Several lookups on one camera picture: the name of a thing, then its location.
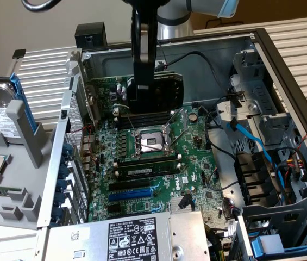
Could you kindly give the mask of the green graphics card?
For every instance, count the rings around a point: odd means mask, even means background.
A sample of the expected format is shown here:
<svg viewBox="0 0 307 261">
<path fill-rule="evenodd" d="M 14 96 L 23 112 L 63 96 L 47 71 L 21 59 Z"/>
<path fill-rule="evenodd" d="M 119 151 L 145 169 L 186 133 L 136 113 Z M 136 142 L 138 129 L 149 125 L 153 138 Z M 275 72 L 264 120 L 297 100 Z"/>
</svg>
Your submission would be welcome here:
<svg viewBox="0 0 307 261">
<path fill-rule="evenodd" d="M 154 75 L 154 82 L 149 86 L 149 105 L 144 112 L 130 109 L 130 87 L 133 76 L 93 78 L 89 81 L 95 91 L 97 105 L 102 120 L 115 122 L 122 114 L 151 114 L 176 110 L 182 107 L 184 83 L 182 75 L 165 71 Z"/>
</svg>

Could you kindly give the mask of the open black PC case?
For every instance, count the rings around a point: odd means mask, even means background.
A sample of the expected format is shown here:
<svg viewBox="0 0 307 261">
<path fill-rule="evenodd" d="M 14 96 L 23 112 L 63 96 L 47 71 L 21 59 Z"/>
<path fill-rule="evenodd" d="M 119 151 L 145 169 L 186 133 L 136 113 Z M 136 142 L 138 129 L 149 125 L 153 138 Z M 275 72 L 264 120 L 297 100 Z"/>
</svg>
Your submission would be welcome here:
<svg viewBox="0 0 307 261">
<path fill-rule="evenodd" d="M 273 80 L 280 104 L 290 114 L 291 122 L 279 145 L 265 146 L 237 119 L 227 123 L 227 128 L 244 136 L 233 142 L 222 127 L 217 105 L 229 101 L 241 93 L 232 94 L 230 77 L 235 73 L 233 58 L 244 50 L 257 51 Z M 307 198 L 307 99 L 285 65 L 268 34 L 262 29 L 210 34 L 189 38 L 162 40 L 158 43 L 155 74 L 175 72 L 183 77 L 184 100 L 181 108 L 197 109 L 204 116 L 204 124 L 210 127 L 206 144 L 214 148 L 214 157 L 220 168 L 222 183 L 229 182 L 231 190 L 226 194 L 228 202 L 237 210 L 238 217 L 245 205 L 234 168 L 238 152 L 263 152 L 273 167 L 280 200 L 277 206 L 286 206 Z M 93 78 L 133 76 L 128 45 L 117 45 L 71 54 L 68 61 L 69 91 L 64 94 L 55 133 L 52 161 L 48 170 L 43 206 L 47 220 L 41 223 L 41 260 L 44 260 L 48 237 L 52 228 L 81 225 L 87 221 L 90 199 L 89 174 L 83 152 L 83 140 L 90 130 L 97 130 L 103 120 L 97 105 L 95 91 L 89 81 Z M 73 156 L 63 162 L 61 152 L 64 143 L 73 146 Z M 65 203 L 62 219 L 53 222 L 51 211 L 59 166 L 67 166 L 68 186 L 64 190 Z M 210 261 L 234 261 L 229 259 L 233 237 L 221 239 L 213 229 L 204 224 Z"/>
</svg>

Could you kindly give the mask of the metal socket cover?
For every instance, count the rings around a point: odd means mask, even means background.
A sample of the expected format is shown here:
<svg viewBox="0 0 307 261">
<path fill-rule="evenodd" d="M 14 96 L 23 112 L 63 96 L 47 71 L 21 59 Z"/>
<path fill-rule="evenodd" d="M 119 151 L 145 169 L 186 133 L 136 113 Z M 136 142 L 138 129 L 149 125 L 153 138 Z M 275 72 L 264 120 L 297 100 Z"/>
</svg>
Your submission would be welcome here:
<svg viewBox="0 0 307 261">
<path fill-rule="evenodd" d="M 184 108 L 176 110 L 164 125 L 166 145 L 174 146 L 187 131 L 187 110 Z"/>
</svg>

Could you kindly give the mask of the black box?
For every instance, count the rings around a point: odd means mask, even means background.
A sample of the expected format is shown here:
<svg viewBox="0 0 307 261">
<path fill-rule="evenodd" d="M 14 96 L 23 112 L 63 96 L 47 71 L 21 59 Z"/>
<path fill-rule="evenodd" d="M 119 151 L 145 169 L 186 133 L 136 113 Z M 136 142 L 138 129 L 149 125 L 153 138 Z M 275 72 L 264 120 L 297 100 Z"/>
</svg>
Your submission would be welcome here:
<svg viewBox="0 0 307 261">
<path fill-rule="evenodd" d="M 84 51 L 106 47 L 108 45 L 104 22 L 77 25 L 74 38 L 76 47 Z"/>
</svg>

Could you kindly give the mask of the CPU socket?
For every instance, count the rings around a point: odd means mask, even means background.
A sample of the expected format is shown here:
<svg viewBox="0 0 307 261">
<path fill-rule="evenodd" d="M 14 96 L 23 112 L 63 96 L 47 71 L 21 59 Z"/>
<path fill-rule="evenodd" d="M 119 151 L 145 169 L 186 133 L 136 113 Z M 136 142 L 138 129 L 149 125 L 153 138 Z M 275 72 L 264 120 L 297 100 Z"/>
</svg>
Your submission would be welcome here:
<svg viewBox="0 0 307 261">
<path fill-rule="evenodd" d="M 134 141 L 137 141 L 144 145 L 169 149 L 165 152 L 156 151 L 151 150 L 150 148 L 141 147 L 140 145 L 134 143 L 134 152 L 131 155 L 132 158 L 156 158 L 166 157 L 175 154 L 173 147 L 169 147 L 166 145 L 164 125 L 135 129 L 131 131 L 130 135 L 133 138 L 133 143 Z"/>
</svg>

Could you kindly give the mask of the metal locking lever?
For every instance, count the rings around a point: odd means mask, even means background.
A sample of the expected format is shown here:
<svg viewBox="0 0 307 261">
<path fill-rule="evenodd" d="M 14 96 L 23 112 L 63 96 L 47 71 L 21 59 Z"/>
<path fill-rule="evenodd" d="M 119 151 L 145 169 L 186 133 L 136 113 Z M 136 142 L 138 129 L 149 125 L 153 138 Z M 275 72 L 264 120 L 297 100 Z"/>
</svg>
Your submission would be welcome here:
<svg viewBox="0 0 307 261">
<path fill-rule="evenodd" d="M 139 142 L 137 142 L 137 141 L 134 141 L 134 143 L 135 143 L 135 144 L 140 145 L 141 147 L 150 148 L 151 150 L 163 151 L 163 152 L 165 152 L 165 151 L 168 151 L 168 150 L 169 150 L 169 149 L 157 148 L 157 147 L 152 147 L 152 146 L 144 145 L 144 144 L 141 144 L 141 143 L 139 143 Z"/>
</svg>

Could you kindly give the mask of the green Dell motherboard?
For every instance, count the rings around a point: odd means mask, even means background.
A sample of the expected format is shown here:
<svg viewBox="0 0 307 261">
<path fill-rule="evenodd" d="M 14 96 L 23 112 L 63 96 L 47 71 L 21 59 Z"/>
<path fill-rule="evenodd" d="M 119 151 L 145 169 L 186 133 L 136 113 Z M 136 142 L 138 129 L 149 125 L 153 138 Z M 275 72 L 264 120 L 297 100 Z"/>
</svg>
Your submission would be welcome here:
<svg viewBox="0 0 307 261">
<path fill-rule="evenodd" d="M 109 120 L 104 120 L 97 130 L 87 132 L 82 148 L 90 184 L 88 222 L 171 213 L 171 199 L 190 194 L 195 202 L 195 211 L 201 213 L 205 224 L 221 239 L 233 236 L 238 212 L 228 202 L 226 194 L 231 187 L 229 182 L 221 181 L 215 150 L 205 141 L 210 127 L 205 126 L 204 116 L 199 115 L 197 109 L 184 109 L 187 110 L 187 131 L 173 146 L 175 154 L 182 155 L 181 160 L 115 168 L 114 162 L 140 160 L 131 157 L 134 143 L 130 134 L 135 128 L 120 130 Z M 190 113 L 198 116 L 197 122 L 189 121 Z M 146 188 L 155 189 L 153 197 L 108 201 L 110 193 L 118 192 L 109 191 L 109 184 L 141 179 L 150 180 L 150 187 Z M 121 205 L 121 212 L 109 214 L 108 205 L 117 203 Z"/>
</svg>

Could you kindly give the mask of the long black expansion slot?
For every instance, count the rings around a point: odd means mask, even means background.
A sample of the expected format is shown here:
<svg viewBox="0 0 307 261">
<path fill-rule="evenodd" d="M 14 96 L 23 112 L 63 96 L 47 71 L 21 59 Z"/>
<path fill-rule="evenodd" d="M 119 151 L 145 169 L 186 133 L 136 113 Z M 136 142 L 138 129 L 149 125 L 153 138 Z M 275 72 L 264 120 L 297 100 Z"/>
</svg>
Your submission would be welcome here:
<svg viewBox="0 0 307 261">
<path fill-rule="evenodd" d="M 120 190 L 131 190 L 131 189 L 146 188 L 146 187 L 150 187 L 149 179 L 115 182 L 109 184 L 108 189 L 109 191 L 120 191 Z"/>
</svg>

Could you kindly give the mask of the blue expansion slot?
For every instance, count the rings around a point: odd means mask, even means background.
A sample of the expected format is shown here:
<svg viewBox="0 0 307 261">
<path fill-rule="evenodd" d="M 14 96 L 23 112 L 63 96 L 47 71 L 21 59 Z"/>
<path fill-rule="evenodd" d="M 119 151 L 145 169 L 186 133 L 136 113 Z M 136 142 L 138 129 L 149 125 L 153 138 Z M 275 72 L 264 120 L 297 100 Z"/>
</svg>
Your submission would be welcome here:
<svg viewBox="0 0 307 261">
<path fill-rule="evenodd" d="M 154 192 L 155 192 L 155 189 L 153 188 L 122 190 L 122 191 L 110 193 L 108 195 L 108 201 L 115 202 L 115 201 L 134 200 L 137 198 L 148 198 L 148 197 L 153 197 Z"/>
</svg>

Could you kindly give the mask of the grey metal disk bay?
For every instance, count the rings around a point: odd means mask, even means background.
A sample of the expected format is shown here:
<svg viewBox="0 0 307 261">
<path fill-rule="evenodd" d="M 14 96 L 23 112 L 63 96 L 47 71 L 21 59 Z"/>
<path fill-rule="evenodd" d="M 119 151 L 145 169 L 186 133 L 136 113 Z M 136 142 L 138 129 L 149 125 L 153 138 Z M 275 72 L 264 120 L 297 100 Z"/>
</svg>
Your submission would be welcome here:
<svg viewBox="0 0 307 261">
<path fill-rule="evenodd" d="M 228 90 L 241 94 L 217 105 L 222 127 L 236 142 L 244 138 L 239 132 L 227 128 L 227 123 L 237 119 L 265 146 L 279 145 L 291 122 L 276 91 L 273 80 L 257 51 L 244 50 L 233 58 L 235 73 L 230 77 Z"/>
</svg>

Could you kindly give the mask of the silver chipset heatsink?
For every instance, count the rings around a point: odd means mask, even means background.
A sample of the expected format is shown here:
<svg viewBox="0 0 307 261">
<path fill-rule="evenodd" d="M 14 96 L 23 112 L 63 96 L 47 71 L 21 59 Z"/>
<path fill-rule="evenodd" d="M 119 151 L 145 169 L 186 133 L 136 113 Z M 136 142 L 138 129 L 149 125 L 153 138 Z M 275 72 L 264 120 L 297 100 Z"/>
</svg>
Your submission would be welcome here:
<svg viewBox="0 0 307 261">
<path fill-rule="evenodd" d="M 171 213 L 185 213 L 196 210 L 195 202 L 190 194 L 181 197 L 172 198 L 170 201 Z"/>
</svg>

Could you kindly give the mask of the grey parts rack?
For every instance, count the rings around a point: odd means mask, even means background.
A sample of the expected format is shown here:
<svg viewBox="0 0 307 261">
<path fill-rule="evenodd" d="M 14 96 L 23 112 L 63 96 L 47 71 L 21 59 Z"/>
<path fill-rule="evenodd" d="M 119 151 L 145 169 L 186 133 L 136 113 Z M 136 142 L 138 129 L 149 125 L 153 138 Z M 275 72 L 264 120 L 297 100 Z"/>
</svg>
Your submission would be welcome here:
<svg viewBox="0 0 307 261">
<path fill-rule="evenodd" d="M 52 141 L 41 123 L 32 131 L 24 111 L 25 105 L 19 100 L 12 100 L 6 108 L 21 137 L 20 144 L 8 143 L 0 133 L 0 155 L 6 156 L 0 186 L 22 189 L 0 196 L 0 226 L 37 229 L 43 214 Z"/>
</svg>

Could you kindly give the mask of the silver power supply unit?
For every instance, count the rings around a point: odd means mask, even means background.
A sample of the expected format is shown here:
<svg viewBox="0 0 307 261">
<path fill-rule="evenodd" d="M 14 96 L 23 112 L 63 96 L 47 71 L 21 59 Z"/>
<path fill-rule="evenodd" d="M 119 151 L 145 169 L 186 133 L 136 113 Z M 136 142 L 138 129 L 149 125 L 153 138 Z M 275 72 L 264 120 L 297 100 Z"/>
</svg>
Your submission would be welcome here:
<svg viewBox="0 0 307 261">
<path fill-rule="evenodd" d="M 52 228 L 45 261 L 210 261 L 200 212 Z"/>
</svg>

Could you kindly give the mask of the grey metal drive cage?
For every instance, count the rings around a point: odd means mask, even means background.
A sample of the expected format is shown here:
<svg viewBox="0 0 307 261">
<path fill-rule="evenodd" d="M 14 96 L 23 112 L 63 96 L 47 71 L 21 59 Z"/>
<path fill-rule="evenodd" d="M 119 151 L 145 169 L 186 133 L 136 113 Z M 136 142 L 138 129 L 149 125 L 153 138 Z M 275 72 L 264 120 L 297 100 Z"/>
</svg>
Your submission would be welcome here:
<svg viewBox="0 0 307 261">
<path fill-rule="evenodd" d="M 244 207 L 229 252 L 234 261 L 258 261 L 251 242 L 262 235 L 279 234 L 284 248 L 307 245 L 307 198 L 286 206 Z M 307 256 L 264 261 L 307 261 Z"/>
</svg>

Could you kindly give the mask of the blue plastic drive caddy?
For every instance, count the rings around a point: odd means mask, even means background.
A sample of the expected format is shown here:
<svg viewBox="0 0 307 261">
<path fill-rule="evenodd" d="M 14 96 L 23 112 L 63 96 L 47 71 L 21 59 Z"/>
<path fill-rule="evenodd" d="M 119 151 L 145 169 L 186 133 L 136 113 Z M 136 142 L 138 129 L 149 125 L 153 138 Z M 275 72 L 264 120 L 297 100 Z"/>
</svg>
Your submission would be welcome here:
<svg viewBox="0 0 307 261">
<path fill-rule="evenodd" d="M 258 261 L 307 256 L 307 245 L 284 248 L 279 234 L 259 236 L 251 247 Z"/>
</svg>

